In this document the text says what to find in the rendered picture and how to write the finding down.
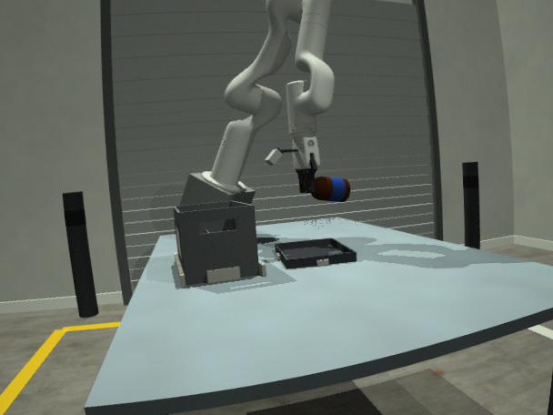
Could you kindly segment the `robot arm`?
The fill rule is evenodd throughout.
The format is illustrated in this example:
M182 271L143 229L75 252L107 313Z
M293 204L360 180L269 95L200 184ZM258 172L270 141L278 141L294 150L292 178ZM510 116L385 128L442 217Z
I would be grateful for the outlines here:
M255 82L273 75L284 64L292 46L287 19L301 23L296 66L311 73L311 82L286 85L289 135L317 132L316 116L330 108L335 86L334 74L323 61L330 12L330 0L266 0L266 41L254 63L234 78L225 92L229 106L252 116L227 125L212 172L202 173L206 182L229 191L246 189L239 179L256 133L276 118L282 107L277 92Z

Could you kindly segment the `dark grey crate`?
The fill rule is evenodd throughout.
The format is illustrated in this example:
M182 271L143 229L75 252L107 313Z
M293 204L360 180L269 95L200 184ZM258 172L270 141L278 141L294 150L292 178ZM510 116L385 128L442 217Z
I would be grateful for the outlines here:
M220 268L239 267L240 278L260 275L254 205L224 201L174 208L186 285L207 283L206 271Z

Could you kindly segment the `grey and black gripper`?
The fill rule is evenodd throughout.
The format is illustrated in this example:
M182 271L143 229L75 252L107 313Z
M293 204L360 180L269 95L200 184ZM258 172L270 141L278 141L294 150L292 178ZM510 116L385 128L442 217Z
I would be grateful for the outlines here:
M299 186L304 182L305 187L305 191L300 190L300 193L314 193L315 173L320 167L316 134L293 135L291 138L293 138L293 149L298 149L293 152L293 164L298 174Z

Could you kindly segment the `brown bottle with blue label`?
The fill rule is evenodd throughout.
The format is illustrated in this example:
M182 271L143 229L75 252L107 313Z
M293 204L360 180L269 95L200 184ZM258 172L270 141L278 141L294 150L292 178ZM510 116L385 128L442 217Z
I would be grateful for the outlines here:
M342 178L316 177L315 192L311 195L318 200L345 202L350 195L350 185Z

